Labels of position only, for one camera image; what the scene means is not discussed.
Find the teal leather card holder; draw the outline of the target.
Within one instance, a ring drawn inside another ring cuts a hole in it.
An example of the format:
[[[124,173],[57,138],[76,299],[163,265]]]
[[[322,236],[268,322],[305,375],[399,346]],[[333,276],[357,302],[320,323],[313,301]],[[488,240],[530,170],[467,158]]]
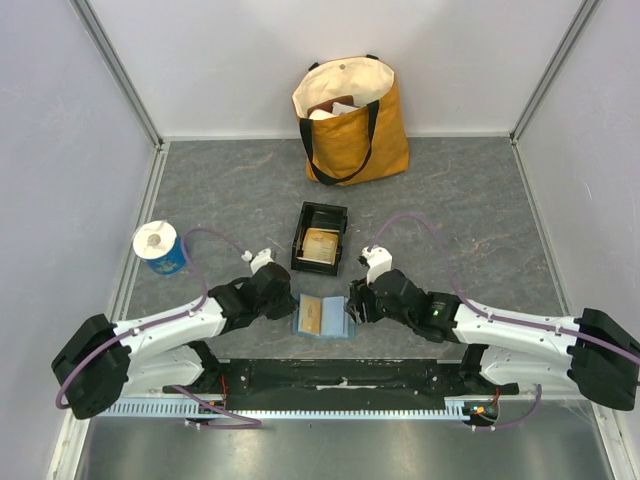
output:
[[[322,322],[321,333],[319,335],[305,334],[298,331],[298,307],[292,318],[292,328],[295,335],[309,338],[326,338],[326,339],[349,339],[355,336],[356,325],[348,313],[345,312],[345,304],[347,299],[343,296],[316,297],[322,300]]]

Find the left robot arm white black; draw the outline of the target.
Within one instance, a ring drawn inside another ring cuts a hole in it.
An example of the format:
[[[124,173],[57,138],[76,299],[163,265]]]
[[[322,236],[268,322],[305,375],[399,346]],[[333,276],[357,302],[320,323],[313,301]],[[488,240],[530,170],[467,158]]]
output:
[[[141,391],[178,385],[210,392],[219,384],[220,369],[206,340],[260,317],[279,320],[295,307],[290,274],[269,262],[166,312],[118,323],[94,315],[52,361],[60,384],[56,405],[84,420]]]

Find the black plastic tray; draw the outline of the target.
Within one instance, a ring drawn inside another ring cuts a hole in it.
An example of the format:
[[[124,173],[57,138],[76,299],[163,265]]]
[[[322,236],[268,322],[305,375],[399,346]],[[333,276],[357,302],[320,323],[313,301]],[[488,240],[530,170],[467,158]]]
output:
[[[347,230],[344,206],[305,201],[291,247],[291,269],[337,277]]]

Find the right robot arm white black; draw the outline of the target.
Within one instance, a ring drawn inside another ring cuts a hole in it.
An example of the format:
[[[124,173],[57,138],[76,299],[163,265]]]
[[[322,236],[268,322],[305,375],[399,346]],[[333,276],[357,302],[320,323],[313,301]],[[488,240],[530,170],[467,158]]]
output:
[[[534,384],[577,391],[614,410],[635,407],[639,342],[597,309],[578,317],[493,311],[426,292],[392,269],[373,282],[352,281],[346,311],[358,323],[387,318],[429,342],[465,345],[457,377],[469,393]]]

